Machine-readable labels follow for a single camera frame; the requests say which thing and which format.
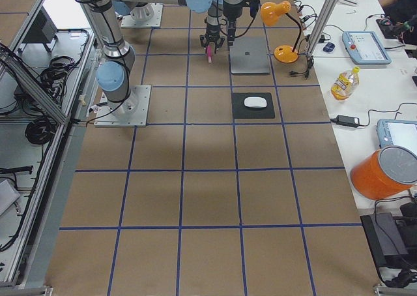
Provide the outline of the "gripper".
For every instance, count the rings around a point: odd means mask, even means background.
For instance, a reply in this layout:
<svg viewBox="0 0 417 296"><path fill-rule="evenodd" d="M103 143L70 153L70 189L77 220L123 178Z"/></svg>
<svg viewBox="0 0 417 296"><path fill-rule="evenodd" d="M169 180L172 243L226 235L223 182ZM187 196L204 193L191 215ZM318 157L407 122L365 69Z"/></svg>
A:
<svg viewBox="0 0 417 296"><path fill-rule="evenodd" d="M223 3L223 15L227 18L227 39L234 40L237 28L237 19L242 15L242 3Z"/></svg>
<svg viewBox="0 0 417 296"><path fill-rule="evenodd" d="M201 47L204 50L207 50L207 45L209 43L214 43L214 52L216 53L224 44L225 38L220 36L220 26L219 25L206 25L206 32L204 35L199 36ZM235 40L233 39L227 41L228 46L233 46Z"/></svg>

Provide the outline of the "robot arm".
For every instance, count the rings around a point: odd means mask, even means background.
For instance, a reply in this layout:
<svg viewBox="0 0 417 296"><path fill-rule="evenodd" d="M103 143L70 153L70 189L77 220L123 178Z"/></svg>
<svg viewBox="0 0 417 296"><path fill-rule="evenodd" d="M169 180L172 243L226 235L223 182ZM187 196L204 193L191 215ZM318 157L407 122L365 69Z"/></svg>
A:
<svg viewBox="0 0 417 296"><path fill-rule="evenodd" d="M205 34L199 36L205 54L211 58L221 48L224 37L220 35L217 18L222 15L222 1L219 0L185 0L190 11L202 14L205 18ZM113 0L115 12L122 17L123 27L150 28L158 27L162 16L161 3L124 2Z"/></svg>
<svg viewBox="0 0 417 296"><path fill-rule="evenodd" d="M128 117L137 110L138 97L129 86L130 71L135 62L133 48L125 41L116 15L117 3L133 9L137 5L161 3L186 6L191 11L211 13L218 10L227 21L227 33L220 36L220 26L208 24L210 41L235 41L236 24L246 6L246 0L76 0L82 5L95 35L102 41L105 62L98 67L96 79L107 100L110 113L115 117Z"/></svg>

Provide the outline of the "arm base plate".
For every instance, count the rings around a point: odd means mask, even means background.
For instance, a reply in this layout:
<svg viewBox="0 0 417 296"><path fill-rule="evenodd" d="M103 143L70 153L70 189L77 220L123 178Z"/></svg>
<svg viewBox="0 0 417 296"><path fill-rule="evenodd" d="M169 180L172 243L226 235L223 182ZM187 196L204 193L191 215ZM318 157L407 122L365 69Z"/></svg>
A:
<svg viewBox="0 0 417 296"><path fill-rule="evenodd" d="M150 85L135 85L130 88L130 96L119 107L108 102L104 92L101 101L107 102L97 111L98 118L93 121L97 127L144 127L147 124L149 102L151 97Z"/></svg>
<svg viewBox="0 0 417 296"><path fill-rule="evenodd" d="M122 19L122 28L149 29L160 27L162 21L163 4L147 3L135 7L130 15Z"/></svg>

